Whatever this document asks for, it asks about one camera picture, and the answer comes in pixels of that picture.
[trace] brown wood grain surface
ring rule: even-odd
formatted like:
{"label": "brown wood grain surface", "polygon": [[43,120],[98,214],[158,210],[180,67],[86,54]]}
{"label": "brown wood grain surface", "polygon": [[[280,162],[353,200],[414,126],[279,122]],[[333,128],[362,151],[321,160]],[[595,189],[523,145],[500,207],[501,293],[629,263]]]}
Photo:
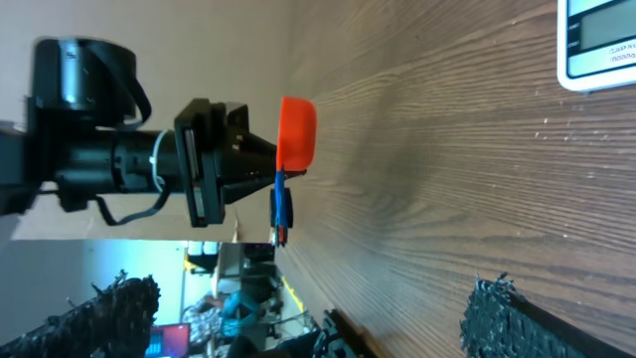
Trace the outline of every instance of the brown wood grain surface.
{"label": "brown wood grain surface", "polygon": [[318,317],[460,357],[479,273],[636,353],[636,89],[557,82],[557,2],[300,1],[317,151],[277,261]]}

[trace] black fuzzy object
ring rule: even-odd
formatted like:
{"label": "black fuzzy object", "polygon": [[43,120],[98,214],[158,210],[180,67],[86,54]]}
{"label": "black fuzzy object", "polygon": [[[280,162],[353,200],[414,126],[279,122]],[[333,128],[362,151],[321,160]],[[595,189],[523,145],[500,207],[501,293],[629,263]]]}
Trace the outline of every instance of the black fuzzy object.
{"label": "black fuzzy object", "polygon": [[97,296],[0,347],[0,358],[143,357],[150,343],[159,287],[152,276],[126,273]]}
{"label": "black fuzzy object", "polygon": [[506,275],[477,276],[460,322],[467,357],[633,357],[529,303]]}

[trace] kitchen scale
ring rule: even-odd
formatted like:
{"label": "kitchen scale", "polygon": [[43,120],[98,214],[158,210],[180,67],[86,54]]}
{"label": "kitchen scale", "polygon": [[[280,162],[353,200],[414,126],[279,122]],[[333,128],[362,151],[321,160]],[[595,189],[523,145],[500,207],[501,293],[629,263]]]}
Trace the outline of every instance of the kitchen scale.
{"label": "kitchen scale", "polygon": [[556,73],[568,90],[636,83],[636,0],[558,0]]}

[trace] beige wall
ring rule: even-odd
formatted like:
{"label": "beige wall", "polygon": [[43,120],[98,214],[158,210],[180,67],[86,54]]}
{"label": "beige wall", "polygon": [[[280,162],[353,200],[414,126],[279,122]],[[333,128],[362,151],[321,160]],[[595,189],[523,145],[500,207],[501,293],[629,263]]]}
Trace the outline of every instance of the beige wall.
{"label": "beige wall", "polygon": [[[40,36],[81,35],[119,43],[137,55],[138,77],[153,105],[148,129],[173,126],[193,97],[245,102],[252,132],[274,141],[288,50],[290,0],[5,0],[0,2],[0,118],[23,120],[31,50]],[[154,196],[106,198],[120,218]],[[38,199],[15,239],[267,240],[268,192],[228,207],[222,226],[192,229],[185,198],[173,196],[157,216],[107,227],[96,208],[66,214],[57,198]]]}

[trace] yellow tape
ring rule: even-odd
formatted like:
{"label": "yellow tape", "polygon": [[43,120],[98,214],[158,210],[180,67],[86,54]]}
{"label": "yellow tape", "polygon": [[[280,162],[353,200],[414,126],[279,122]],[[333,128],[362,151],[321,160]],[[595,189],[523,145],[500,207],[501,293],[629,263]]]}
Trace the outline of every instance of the yellow tape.
{"label": "yellow tape", "polygon": [[282,283],[285,285],[285,288],[287,288],[287,290],[289,291],[289,294],[291,294],[291,297],[294,299],[294,302],[296,302],[296,305],[298,306],[298,309],[300,309],[301,312],[304,312],[305,311],[305,305],[302,304],[302,301],[296,295],[296,291],[293,288],[291,288],[291,286],[287,282],[287,278],[285,278],[285,276],[283,276],[281,280],[282,280]]}

